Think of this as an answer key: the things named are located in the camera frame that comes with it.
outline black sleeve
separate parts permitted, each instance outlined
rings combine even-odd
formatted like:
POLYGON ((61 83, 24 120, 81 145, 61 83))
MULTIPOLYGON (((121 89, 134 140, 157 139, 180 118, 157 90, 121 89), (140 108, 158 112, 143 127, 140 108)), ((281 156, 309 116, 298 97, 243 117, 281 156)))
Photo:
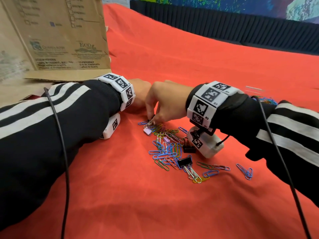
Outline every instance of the black sleeve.
MULTIPOLYGON (((61 124, 69 164, 97 140, 117 113, 121 96, 98 80, 57 84, 50 97, 61 124)), ((46 97, 0 108, 0 230, 37 209, 64 171, 56 121, 46 97)))
MULTIPOLYGON (((186 107, 202 85, 189 94, 186 107)), ((279 105, 262 103, 270 130, 287 165, 294 186, 319 207, 314 189, 319 174, 319 114, 287 101, 279 105)), ((268 169, 288 183, 286 171, 270 141, 258 101, 246 94, 235 94, 217 108, 210 124, 233 136, 250 150, 246 157, 266 159, 268 169)))

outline colorful abstract painting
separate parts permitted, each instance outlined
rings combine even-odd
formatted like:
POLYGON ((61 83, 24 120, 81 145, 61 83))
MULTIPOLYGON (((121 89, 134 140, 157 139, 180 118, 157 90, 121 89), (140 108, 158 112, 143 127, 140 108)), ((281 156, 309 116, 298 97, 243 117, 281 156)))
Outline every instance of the colorful abstract painting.
POLYGON ((319 0, 145 0, 319 24, 319 0))

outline person's right arm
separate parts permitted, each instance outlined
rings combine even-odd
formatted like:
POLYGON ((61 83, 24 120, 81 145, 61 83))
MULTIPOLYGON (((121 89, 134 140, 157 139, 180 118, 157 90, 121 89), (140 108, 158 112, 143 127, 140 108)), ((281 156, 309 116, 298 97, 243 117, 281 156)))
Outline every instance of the person's right arm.
MULTIPOLYGON (((158 101, 160 105, 153 120, 160 123, 186 116, 191 98, 201 86, 191 88, 171 82, 154 83, 146 98, 146 103, 152 100, 152 104, 158 101), (171 106, 175 108, 167 111, 167 107, 171 106)), ((152 118, 151 103, 146 104, 149 119, 152 118)), ((287 101, 279 105, 262 103, 262 106, 295 188, 319 207, 319 196, 314 189, 319 174, 318 113, 296 107, 287 101)), ((268 169, 288 183, 285 169, 267 133, 258 101, 245 94, 230 96, 217 109, 210 127, 220 129, 222 133, 233 136, 248 147, 250 150, 246 154, 247 158, 253 161, 265 158, 268 169), (226 109, 238 100, 242 100, 239 106, 226 109)))

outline black pleated fabric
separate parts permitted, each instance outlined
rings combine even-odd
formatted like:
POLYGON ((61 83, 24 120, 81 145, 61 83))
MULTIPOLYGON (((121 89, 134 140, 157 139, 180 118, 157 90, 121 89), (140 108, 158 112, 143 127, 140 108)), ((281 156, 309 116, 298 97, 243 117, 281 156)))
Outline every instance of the black pleated fabric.
POLYGON ((230 43, 319 55, 319 24, 130 0, 130 8, 156 21, 230 43))

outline red tablecloth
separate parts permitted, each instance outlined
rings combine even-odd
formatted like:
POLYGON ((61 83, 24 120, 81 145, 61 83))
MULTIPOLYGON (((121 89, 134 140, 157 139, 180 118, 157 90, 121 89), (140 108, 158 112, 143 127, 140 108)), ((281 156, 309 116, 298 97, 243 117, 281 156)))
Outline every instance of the red tablecloth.
MULTIPOLYGON (((242 90, 257 87, 264 96, 319 111, 319 57, 207 39, 119 5, 105 5, 104 15, 114 73, 150 82, 170 79, 195 86, 218 80, 242 90)), ((231 171, 194 184, 183 171, 166 172, 154 163, 148 154, 154 136, 147 137, 137 125, 143 120, 143 115, 122 113, 111 139, 81 148, 70 167, 66 238, 305 238, 289 186, 266 168, 264 159, 246 159, 248 149, 229 138, 208 162, 231 171), (236 163, 253 168, 251 181, 236 163)), ((168 126, 188 129, 191 124, 181 119, 168 126)), ((301 168, 300 176, 306 172, 301 168)), ((317 189, 318 181, 313 183, 317 189)), ((319 238, 319 209, 298 195, 313 239, 319 238)), ((44 204, 0 238, 59 238, 64 203, 62 176, 44 204)))

